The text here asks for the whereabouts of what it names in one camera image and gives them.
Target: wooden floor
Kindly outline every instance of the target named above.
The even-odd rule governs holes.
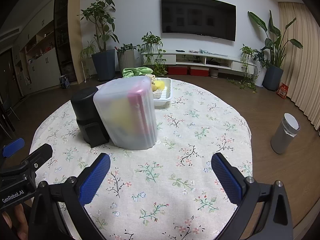
[[[247,121],[252,133],[253,176],[263,183],[273,184],[281,180],[286,188],[294,226],[310,211],[320,197],[320,137],[303,112],[289,98],[282,99],[275,92],[257,89],[257,93],[239,89],[223,78],[170,75],[200,86],[227,104],[234,107]],[[90,80],[86,84],[71,86],[70,89],[55,89],[29,96],[15,110],[21,121],[11,115],[17,131],[15,137],[23,137],[25,148],[8,162],[14,165],[28,153],[33,135],[52,112],[70,100],[76,90],[101,84]],[[278,155],[270,140],[284,113],[292,114],[300,124],[300,132],[294,138],[287,152]]]

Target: beige curtain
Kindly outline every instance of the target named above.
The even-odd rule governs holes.
[[[281,82],[289,86],[287,96],[303,111],[315,129],[320,127],[320,28],[302,3],[280,2],[280,30],[295,17],[284,41],[295,38],[303,45],[298,49],[287,43]]]

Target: floral tablecloth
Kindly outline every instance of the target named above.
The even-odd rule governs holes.
[[[78,176],[105,152],[111,168],[85,208],[106,239],[214,239],[236,206],[212,171],[211,156],[221,152],[244,176],[251,176],[249,127],[212,93],[177,80],[170,106],[156,109],[156,120],[158,140],[148,150],[129,151],[112,142],[90,148],[70,101],[65,103],[34,135],[30,152],[44,143],[53,149],[36,182],[61,183]],[[62,203],[61,210],[79,239]]]

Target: white ceramic pot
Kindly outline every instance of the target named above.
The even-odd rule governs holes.
[[[263,88],[262,82],[263,82],[263,79],[264,79],[264,76],[266,74],[267,69],[265,67],[261,67],[260,62],[256,62],[256,65],[257,65],[257,70],[258,70],[258,76],[257,76],[257,79],[254,84],[257,87]]]
[[[133,68],[135,67],[135,61],[134,61],[134,50],[129,49],[125,52],[117,52],[118,55],[118,62],[119,62],[119,68],[122,75],[122,71],[124,68]]]

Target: red storage box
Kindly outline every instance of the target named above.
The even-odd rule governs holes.
[[[174,67],[167,67],[168,74],[171,75],[187,75],[188,67],[186,66],[174,66]]]
[[[207,67],[191,67],[190,68],[190,75],[192,76],[209,76],[209,68]]]

